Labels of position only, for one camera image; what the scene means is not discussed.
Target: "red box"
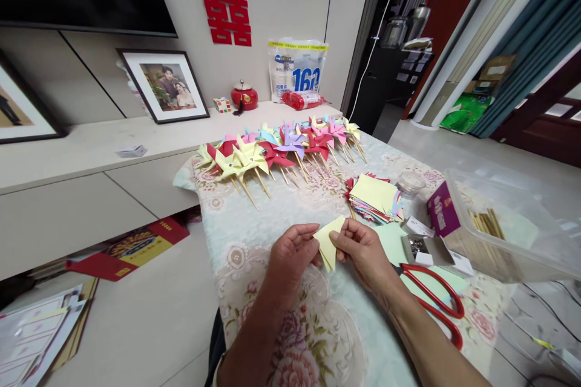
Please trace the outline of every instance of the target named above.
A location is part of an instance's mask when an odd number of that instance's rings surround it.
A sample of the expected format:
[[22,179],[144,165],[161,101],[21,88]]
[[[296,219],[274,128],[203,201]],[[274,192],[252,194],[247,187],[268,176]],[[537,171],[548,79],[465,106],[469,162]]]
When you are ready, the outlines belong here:
[[164,218],[133,230],[99,252],[87,256],[84,250],[76,258],[67,261],[67,269],[109,281],[119,281],[188,235],[188,231],[173,218]]

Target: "framed photo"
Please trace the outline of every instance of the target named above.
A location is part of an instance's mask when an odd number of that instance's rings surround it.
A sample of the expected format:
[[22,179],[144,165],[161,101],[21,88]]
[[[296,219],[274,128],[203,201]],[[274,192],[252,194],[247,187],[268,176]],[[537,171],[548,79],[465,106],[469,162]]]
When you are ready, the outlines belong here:
[[0,144],[66,135],[67,131],[0,51]]
[[185,51],[117,52],[157,124],[210,116]]

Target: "curtain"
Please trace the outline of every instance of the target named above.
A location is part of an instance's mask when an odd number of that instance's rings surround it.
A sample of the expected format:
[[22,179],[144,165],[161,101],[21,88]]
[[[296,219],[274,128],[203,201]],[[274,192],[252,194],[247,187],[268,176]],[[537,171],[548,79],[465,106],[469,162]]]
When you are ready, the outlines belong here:
[[531,0],[494,49],[492,57],[515,54],[516,59],[496,101],[470,134],[489,137],[579,42],[581,0]]

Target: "red teapot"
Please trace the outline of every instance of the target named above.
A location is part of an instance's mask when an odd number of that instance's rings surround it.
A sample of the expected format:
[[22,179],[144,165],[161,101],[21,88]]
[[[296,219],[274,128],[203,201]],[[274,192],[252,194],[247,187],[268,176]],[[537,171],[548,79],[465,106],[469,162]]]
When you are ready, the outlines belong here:
[[232,103],[236,108],[240,108],[240,100],[244,101],[244,110],[253,110],[258,107],[258,93],[252,89],[248,83],[241,80],[240,83],[234,85],[234,89],[230,92]]

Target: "door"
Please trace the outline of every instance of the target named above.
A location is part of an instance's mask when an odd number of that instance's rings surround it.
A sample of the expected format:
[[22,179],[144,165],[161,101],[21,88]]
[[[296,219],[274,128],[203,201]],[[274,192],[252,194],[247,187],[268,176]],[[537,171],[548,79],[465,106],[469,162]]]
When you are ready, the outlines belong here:
[[581,51],[530,94],[491,138],[581,167]]

